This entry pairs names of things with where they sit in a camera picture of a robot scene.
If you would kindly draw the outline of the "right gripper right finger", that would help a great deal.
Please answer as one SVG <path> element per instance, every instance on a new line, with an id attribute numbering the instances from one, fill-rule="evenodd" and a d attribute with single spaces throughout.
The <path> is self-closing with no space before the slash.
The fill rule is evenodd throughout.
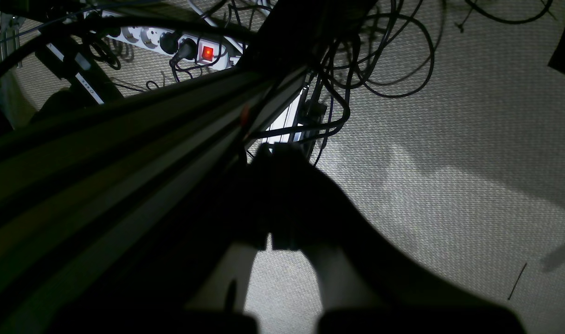
<path id="1" fill-rule="evenodd" d="M 327 313 L 403 321 L 490 321 L 501 308 L 449 283 L 384 238 L 343 190 L 293 145 L 269 151 L 270 194 L 282 203 L 273 244 L 303 252 Z"/>

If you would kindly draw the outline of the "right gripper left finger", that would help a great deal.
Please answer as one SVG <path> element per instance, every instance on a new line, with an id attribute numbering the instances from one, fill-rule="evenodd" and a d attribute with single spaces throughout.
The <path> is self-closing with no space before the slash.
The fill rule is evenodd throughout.
<path id="1" fill-rule="evenodd" d="M 272 154 L 257 154 L 250 165 L 227 176 L 221 190 L 202 207 L 207 249 L 186 279 L 185 311 L 242 313 L 251 268 L 274 231 L 279 204 L 271 182 Z"/>

